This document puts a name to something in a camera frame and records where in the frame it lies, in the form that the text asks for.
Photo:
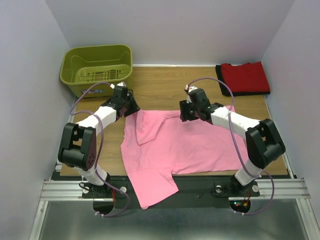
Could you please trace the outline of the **pink t shirt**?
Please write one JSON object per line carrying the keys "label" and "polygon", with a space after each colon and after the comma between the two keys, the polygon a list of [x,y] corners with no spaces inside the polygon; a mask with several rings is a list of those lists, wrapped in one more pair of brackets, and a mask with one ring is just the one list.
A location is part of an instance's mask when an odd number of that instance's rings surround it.
{"label": "pink t shirt", "polygon": [[241,168],[229,130],[178,110],[139,110],[125,118],[120,146],[125,171],[145,210],[178,192],[173,175]]}

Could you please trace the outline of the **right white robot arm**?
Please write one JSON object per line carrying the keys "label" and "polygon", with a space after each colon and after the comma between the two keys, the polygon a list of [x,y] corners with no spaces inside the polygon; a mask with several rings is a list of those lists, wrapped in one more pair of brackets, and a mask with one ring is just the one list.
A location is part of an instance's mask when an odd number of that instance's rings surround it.
{"label": "right white robot arm", "polygon": [[202,120],[230,131],[233,143],[239,135],[246,143],[248,160],[240,160],[241,168],[232,176],[230,190],[244,191],[260,177],[261,172],[286,152],[285,144],[275,123],[266,118],[257,120],[233,112],[232,107],[210,103],[202,88],[186,86],[187,99],[179,102],[180,119],[183,122]]}

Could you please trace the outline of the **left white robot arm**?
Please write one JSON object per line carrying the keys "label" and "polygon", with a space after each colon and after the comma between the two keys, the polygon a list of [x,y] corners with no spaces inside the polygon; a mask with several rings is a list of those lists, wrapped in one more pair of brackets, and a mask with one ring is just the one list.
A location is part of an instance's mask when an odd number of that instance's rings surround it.
{"label": "left white robot arm", "polygon": [[87,118],[64,126],[57,158],[68,167],[75,168],[90,184],[125,194],[121,188],[109,183],[110,175],[98,165],[98,161],[104,143],[104,129],[140,108],[133,90],[123,81],[109,87],[113,90],[112,96],[96,112],[87,111]]}

